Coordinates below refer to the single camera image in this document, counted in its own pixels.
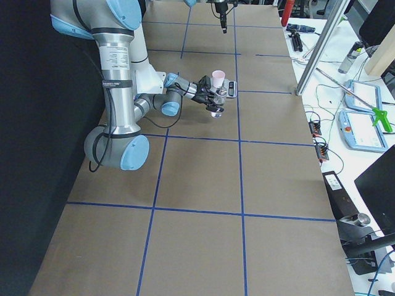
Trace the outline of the glass sauce dispenser bottle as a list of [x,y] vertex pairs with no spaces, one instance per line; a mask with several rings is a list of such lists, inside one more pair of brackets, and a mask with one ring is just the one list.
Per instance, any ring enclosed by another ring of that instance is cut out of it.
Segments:
[[224,87],[218,88],[214,94],[213,102],[215,104],[215,111],[211,112],[213,118],[220,118],[222,112],[224,111],[225,99],[227,96],[227,91]]

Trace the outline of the pink paper cup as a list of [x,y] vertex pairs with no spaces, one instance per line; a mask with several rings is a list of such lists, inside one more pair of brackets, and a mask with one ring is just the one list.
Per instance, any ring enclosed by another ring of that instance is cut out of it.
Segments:
[[226,74],[222,70],[215,70],[212,72],[212,85],[216,89],[221,88],[225,80]]

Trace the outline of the white digital kitchen scale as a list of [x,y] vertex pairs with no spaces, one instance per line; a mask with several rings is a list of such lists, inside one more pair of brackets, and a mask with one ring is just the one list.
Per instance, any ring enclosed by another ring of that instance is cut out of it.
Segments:
[[227,91],[227,98],[235,98],[238,95],[238,85],[234,80],[224,79],[223,87]]

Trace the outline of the blue folded umbrella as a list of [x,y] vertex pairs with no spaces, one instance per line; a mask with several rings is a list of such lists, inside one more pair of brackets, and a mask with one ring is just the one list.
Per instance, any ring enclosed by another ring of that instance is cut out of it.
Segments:
[[315,28],[307,25],[287,24],[286,31],[296,31],[300,33],[315,33]]

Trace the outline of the red bottle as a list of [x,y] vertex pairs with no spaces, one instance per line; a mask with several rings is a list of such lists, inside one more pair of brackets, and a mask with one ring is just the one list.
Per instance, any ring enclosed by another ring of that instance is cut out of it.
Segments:
[[294,6],[294,2],[295,2],[295,0],[287,0],[285,2],[285,8],[284,8],[283,14],[281,16],[281,26],[282,27],[285,27],[288,24],[288,20],[291,16],[292,9]]

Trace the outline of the black folded tripod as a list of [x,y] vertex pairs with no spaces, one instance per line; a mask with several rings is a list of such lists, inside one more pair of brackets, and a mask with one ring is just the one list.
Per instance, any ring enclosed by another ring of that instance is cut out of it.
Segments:
[[303,44],[300,38],[300,34],[296,30],[290,31],[289,37],[291,38],[291,44],[293,47],[294,52],[302,52],[303,51]]

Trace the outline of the clear water bottle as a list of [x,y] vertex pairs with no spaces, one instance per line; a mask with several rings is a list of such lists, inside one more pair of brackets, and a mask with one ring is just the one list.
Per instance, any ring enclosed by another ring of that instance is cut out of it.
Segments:
[[361,41],[355,42],[339,66],[338,72],[346,74],[350,70],[356,58],[360,55],[363,48],[364,45]]

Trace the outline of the blue teach pendant near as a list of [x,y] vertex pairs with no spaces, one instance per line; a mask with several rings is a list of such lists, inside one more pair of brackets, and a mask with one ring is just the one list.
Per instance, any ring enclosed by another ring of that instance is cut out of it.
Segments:
[[370,113],[342,110],[338,114],[342,140],[352,150],[383,153],[388,144],[378,125],[374,126]]

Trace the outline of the blue teach pendant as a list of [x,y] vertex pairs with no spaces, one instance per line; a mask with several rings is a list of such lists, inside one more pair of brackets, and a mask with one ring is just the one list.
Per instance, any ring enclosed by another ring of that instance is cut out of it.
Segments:
[[378,125],[374,126],[370,113],[342,110],[338,114],[342,140],[352,150],[383,153],[388,144]]
[[[366,103],[378,109],[382,109],[381,91],[379,86],[354,80],[347,80],[344,85],[347,89],[350,89],[352,92],[357,94]],[[367,107],[350,94],[345,94],[344,103],[349,109],[356,110],[358,112],[372,113],[370,107]]]

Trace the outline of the blue teach pendant far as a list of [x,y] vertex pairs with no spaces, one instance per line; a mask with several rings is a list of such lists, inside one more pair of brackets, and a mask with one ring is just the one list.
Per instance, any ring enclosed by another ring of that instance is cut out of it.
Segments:
[[[378,109],[382,109],[381,91],[379,86],[354,80],[347,80],[344,85],[347,89],[350,89],[352,92],[357,94],[366,103]],[[349,109],[356,110],[358,112],[372,113],[370,107],[367,107],[350,94],[345,94],[344,103]]]

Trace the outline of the black power adapter box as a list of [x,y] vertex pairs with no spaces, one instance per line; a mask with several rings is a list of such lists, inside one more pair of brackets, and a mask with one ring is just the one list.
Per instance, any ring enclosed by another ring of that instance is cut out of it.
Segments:
[[343,184],[334,171],[322,173],[331,209],[336,220],[359,213]]

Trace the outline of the black monitor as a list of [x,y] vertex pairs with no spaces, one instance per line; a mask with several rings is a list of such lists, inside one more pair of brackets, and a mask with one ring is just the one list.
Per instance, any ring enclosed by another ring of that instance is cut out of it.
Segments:
[[385,234],[394,232],[394,147],[390,147],[355,181],[355,186]]

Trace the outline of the aluminium frame post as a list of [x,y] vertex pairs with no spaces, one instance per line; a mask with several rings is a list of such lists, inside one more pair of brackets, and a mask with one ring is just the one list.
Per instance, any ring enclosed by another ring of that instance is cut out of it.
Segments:
[[329,39],[331,38],[335,28],[340,23],[341,17],[344,14],[350,0],[341,0],[337,1],[326,20],[326,24],[323,27],[322,33],[318,38],[318,41],[315,45],[315,48],[312,52],[312,55],[307,63],[307,66],[299,80],[296,87],[296,95],[301,96],[305,91],[314,71],[321,59],[323,52],[325,51],[325,47],[327,46]]

